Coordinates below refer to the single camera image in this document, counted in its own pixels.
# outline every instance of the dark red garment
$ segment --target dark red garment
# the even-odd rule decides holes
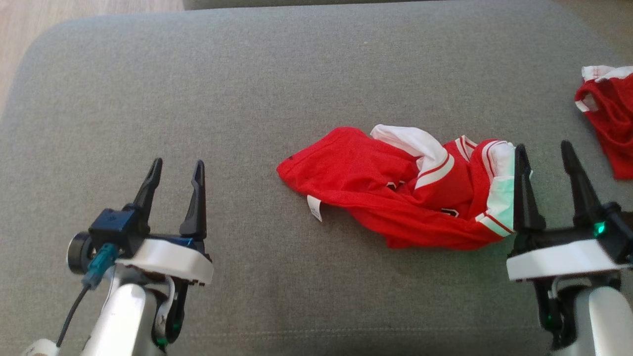
[[[284,160],[277,172],[293,190],[345,208],[363,226],[381,233],[391,248],[472,250],[499,241],[511,229],[502,225],[500,236],[475,219],[486,212],[491,181],[482,150],[493,146],[493,141],[470,149],[471,157],[458,152],[458,142],[444,145],[454,159],[446,176],[419,188],[414,187],[420,173],[417,157],[352,127],[333,130]],[[471,171],[476,179],[471,178]],[[394,183],[395,190],[389,187]],[[447,214],[446,209],[458,216]]]
[[[596,129],[616,179],[633,179],[633,75],[587,80],[575,100]]]

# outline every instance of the green led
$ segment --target green led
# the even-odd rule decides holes
[[[597,224],[594,224],[594,236],[595,237],[598,237],[599,235],[602,235],[605,230],[606,230],[605,222],[598,222]]]

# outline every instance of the teal connector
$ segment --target teal connector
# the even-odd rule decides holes
[[[90,287],[91,290],[97,289],[103,275],[111,266],[114,266],[117,258],[118,248],[111,243],[104,244],[88,265],[88,272],[81,280],[81,283]]]

